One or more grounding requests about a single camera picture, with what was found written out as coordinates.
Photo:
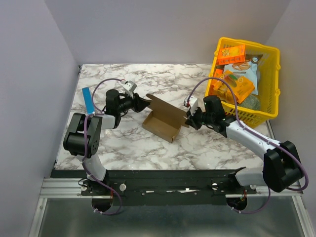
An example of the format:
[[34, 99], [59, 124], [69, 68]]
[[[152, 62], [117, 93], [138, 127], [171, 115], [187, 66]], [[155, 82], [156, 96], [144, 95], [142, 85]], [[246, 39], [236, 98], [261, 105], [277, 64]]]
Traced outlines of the brown cardboard box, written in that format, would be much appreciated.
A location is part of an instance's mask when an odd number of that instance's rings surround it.
[[173, 143], [181, 128], [181, 117], [187, 118], [186, 112], [155, 97], [146, 94], [151, 100], [148, 107], [151, 112], [143, 121], [142, 127], [163, 140]]

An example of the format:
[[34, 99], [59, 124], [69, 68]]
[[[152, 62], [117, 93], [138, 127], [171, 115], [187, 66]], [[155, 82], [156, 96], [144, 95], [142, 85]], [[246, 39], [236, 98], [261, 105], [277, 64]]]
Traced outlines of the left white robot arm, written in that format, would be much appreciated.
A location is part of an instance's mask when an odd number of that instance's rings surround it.
[[105, 180], [106, 169], [97, 155], [101, 131], [118, 127], [122, 114], [132, 110], [136, 113], [150, 106], [150, 100], [137, 93], [119, 93], [115, 89], [106, 92], [106, 105], [101, 115], [75, 113], [66, 131], [63, 147], [82, 162], [87, 178], [94, 181], [93, 190], [104, 195], [109, 191]]

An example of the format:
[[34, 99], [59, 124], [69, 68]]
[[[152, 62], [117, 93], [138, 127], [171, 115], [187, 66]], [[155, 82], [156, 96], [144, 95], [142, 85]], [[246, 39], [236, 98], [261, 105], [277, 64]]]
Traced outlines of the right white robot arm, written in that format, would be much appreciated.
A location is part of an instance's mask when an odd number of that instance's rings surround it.
[[233, 115], [226, 115], [217, 96], [203, 99], [205, 109], [198, 105], [198, 99], [187, 96], [184, 106], [188, 108], [186, 125], [199, 130], [206, 126], [226, 138], [235, 140], [251, 150], [263, 161], [261, 168], [239, 168], [227, 181], [228, 190], [239, 193], [245, 186], [267, 186], [280, 193], [303, 178], [300, 160], [293, 143], [271, 139], [238, 121]]

